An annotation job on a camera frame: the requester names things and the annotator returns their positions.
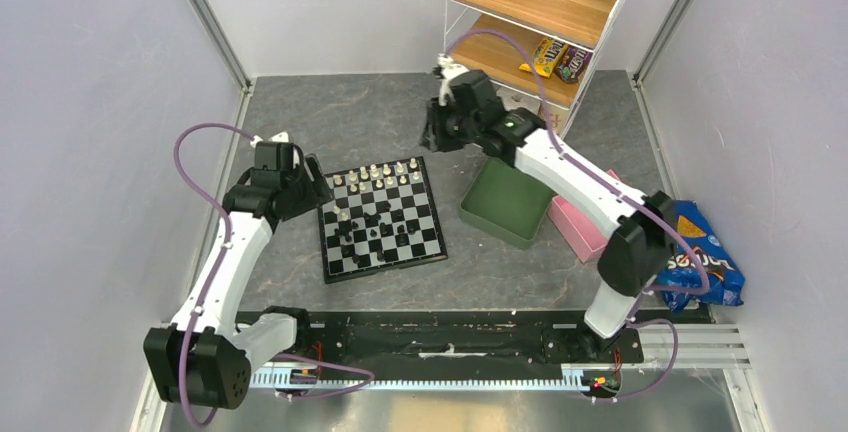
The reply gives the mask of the black white chessboard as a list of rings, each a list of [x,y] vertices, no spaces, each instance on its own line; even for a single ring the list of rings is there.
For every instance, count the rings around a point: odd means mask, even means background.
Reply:
[[[332,193],[317,213],[325,283],[448,258],[422,156],[324,178]]]

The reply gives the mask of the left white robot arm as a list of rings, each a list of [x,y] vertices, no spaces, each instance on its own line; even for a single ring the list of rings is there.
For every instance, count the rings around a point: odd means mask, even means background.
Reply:
[[[282,222],[329,203],[329,189],[315,155],[306,155],[288,133],[251,139],[254,163],[214,201],[215,240],[184,304],[143,342],[159,397],[214,409],[235,409],[252,374],[277,354],[307,357],[314,335],[301,308],[271,306],[244,330],[239,304],[264,248]]]

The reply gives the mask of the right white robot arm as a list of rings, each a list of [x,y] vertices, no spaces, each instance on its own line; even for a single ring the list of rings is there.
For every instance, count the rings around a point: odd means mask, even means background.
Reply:
[[[601,284],[577,334],[579,352],[601,361],[673,251],[673,200],[646,195],[606,174],[567,146],[525,108],[509,110],[490,77],[446,54],[434,69],[438,94],[427,105],[420,143],[432,152],[467,145],[529,176],[583,213],[606,239],[597,262]]]

